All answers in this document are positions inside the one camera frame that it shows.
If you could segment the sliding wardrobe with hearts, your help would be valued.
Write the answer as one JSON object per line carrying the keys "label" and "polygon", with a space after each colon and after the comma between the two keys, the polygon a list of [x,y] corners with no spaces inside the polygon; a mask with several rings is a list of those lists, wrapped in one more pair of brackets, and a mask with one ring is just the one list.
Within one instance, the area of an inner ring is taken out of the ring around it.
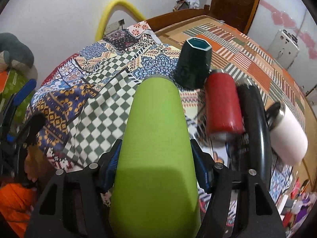
{"label": "sliding wardrobe with hearts", "polygon": [[316,85],[316,23],[302,0],[260,0],[248,36],[268,50],[278,30],[298,39],[299,53],[289,74],[307,93]]}

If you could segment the red bottle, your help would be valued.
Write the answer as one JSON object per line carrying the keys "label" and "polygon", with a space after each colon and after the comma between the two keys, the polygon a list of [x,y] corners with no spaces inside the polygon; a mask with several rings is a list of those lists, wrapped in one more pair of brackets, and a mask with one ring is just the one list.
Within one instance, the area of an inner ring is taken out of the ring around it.
{"label": "red bottle", "polygon": [[244,132],[234,79],[221,69],[213,70],[204,88],[208,136],[222,142],[234,140]]}

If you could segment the yellow foam tube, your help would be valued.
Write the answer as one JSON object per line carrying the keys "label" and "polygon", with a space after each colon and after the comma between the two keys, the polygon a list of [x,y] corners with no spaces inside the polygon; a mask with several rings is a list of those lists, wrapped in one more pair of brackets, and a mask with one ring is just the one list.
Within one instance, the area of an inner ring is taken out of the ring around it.
{"label": "yellow foam tube", "polygon": [[98,23],[94,42],[99,41],[104,36],[104,31],[108,24],[112,25],[128,16],[130,20],[140,22],[146,17],[132,3],[127,0],[109,0]]}

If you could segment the black bottle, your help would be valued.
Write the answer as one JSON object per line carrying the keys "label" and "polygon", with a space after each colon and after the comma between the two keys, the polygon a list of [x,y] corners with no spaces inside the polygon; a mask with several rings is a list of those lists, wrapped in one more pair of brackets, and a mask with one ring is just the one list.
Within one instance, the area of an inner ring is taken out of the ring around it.
{"label": "black bottle", "polygon": [[248,135],[249,168],[257,171],[267,189],[271,183],[270,133],[260,91],[248,78],[236,83],[244,128]]}

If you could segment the dark green hexagonal cup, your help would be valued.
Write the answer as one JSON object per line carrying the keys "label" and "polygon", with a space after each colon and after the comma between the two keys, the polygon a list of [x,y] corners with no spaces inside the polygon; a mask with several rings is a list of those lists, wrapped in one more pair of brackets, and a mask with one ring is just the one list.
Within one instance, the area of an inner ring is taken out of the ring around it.
{"label": "dark green hexagonal cup", "polygon": [[175,81],[183,88],[201,89],[210,74],[211,57],[212,46],[206,40],[188,38],[180,51],[174,73]]}

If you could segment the grey plush toy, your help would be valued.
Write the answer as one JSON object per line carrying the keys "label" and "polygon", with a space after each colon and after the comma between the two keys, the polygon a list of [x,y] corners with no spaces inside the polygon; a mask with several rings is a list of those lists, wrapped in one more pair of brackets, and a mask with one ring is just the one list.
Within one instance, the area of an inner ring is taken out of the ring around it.
{"label": "grey plush toy", "polygon": [[11,33],[0,34],[1,72],[14,69],[29,79],[38,79],[38,72],[34,66],[34,55],[27,45]]}

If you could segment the wall power socket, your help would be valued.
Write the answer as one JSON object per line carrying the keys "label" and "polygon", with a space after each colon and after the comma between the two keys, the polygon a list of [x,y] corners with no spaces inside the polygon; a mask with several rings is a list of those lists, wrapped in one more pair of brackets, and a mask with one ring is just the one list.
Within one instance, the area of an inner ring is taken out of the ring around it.
{"label": "wall power socket", "polygon": [[117,22],[111,23],[109,25],[106,26],[105,30],[104,30],[104,35],[108,35],[112,32],[118,31],[118,30],[122,30],[123,26],[125,24],[125,20],[119,20]]}

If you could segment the patchwork patterned cloth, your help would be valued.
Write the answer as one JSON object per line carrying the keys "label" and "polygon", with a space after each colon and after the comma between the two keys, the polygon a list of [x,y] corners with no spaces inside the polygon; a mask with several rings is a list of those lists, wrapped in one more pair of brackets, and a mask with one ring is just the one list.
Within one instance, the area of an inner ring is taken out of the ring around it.
{"label": "patchwork patterned cloth", "polygon": [[[85,47],[33,96],[29,117],[39,112],[47,118],[38,135],[40,147],[47,152],[61,151],[72,161],[70,167],[58,167],[57,171],[82,170],[98,162],[116,140],[123,141],[137,87],[155,76],[165,77],[177,87],[190,141],[195,139],[214,162],[232,171],[250,170],[245,128],[241,135],[227,142],[208,136],[204,86],[191,90],[175,81],[181,49],[155,42],[148,35],[149,30],[146,22],[131,26],[128,31],[136,40],[132,45],[122,46],[113,38]],[[113,187],[102,193],[103,204],[109,211],[112,191]],[[199,187],[198,181],[197,191],[202,223],[211,195]]]}

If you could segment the brown wooden door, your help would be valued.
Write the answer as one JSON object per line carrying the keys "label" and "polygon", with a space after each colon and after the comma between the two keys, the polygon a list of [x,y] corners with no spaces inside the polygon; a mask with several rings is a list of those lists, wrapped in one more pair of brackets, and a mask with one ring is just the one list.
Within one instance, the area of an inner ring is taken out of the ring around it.
{"label": "brown wooden door", "polygon": [[211,0],[210,16],[246,34],[260,0]]}

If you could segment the striped patchwork bed sheet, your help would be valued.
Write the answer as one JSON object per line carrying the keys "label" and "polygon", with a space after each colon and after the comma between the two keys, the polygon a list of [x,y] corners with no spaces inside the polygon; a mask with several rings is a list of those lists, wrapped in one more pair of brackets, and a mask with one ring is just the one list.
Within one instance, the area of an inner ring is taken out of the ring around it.
{"label": "striped patchwork bed sheet", "polygon": [[287,71],[264,48],[237,29],[208,16],[199,16],[156,31],[166,44],[181,48],[189,37],[212,46],[211,67],[223,69],[234,80],[250,77],[258,85],[265,107],[284,101],[305,127],[305,100]]}

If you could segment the green bottle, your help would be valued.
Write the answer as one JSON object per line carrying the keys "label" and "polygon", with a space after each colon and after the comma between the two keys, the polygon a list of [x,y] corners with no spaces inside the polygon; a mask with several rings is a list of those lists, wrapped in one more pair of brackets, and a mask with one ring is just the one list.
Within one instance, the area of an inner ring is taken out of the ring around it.
{"label": "green bottle", "polygon": [[180,94],[165,77],[147,78],[135,92],[109,222],[116,237],[194,237],[201,224]]}

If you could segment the white bottle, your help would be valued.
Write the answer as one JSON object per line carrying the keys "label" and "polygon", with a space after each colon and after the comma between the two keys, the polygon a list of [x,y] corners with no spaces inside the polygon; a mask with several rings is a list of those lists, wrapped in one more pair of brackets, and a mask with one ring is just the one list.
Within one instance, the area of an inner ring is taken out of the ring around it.
{"label": "white bottle", "polygon": [[296,165],[304,158],[308,139],[290,108],[275,102],[266,111],[271,147],[284,164]]}

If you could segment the wooden bed frame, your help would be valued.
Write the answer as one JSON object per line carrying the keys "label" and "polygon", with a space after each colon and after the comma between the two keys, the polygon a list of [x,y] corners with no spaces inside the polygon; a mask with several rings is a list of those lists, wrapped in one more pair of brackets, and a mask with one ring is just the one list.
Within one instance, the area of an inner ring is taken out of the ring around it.
{"label": "wooden bed frame", "polygon": [[209,11],[210,6],[204,5],[203,9],[177,10],[147,19],[146,22],[154,32],[157,32],[185,20],[189,20],[198,16],[208,15]]}

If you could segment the clothes pile in corner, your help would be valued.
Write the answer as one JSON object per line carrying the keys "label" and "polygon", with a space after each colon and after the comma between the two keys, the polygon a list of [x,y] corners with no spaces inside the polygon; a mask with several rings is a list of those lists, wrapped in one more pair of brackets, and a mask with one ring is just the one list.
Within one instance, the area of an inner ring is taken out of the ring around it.
{"label": "clothes pile in corner", "polygon": [[173,11],[185,10],[185,9],[199,9],[199,0],[176,0],[176,4]]}

